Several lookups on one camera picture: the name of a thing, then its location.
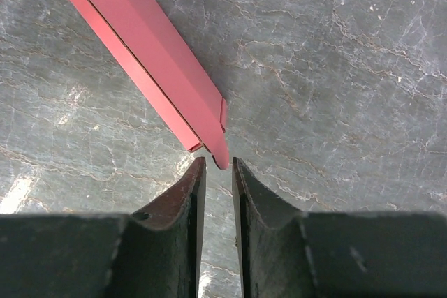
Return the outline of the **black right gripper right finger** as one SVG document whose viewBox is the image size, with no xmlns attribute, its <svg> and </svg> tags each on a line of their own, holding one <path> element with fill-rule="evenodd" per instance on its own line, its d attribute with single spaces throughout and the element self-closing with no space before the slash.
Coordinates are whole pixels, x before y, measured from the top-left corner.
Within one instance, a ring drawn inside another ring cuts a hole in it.
<svg viewBox="0 0 447 298">
<path fill-rule="evenodd" d="M 244 297 L 445 297 L 446 217 L 294 207 L 233 159 Z"/>
</svg>

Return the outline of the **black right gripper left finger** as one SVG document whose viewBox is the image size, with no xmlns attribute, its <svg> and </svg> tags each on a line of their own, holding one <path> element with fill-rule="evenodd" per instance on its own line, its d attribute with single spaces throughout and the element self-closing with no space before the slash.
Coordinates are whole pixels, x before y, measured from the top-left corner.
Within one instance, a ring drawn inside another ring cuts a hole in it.
<svg viewBox="0 0 447 298">
<path fill-rule="evenodd" d="M 2 297 L 197 297 L 206 161 L 132 214 L 4 214 Z"/>
</svg>

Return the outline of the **pink paper box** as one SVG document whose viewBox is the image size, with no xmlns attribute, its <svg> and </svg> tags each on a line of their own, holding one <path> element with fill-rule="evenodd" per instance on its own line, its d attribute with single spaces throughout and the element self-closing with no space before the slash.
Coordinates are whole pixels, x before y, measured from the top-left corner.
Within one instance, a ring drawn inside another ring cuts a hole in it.
<svg viewBox="0 0 447 298">
<path fill-rule="evenodd" d="M 187 151 L 229 165 L 227 104 L 156 0 L 70 0 Z"/>
</svg>

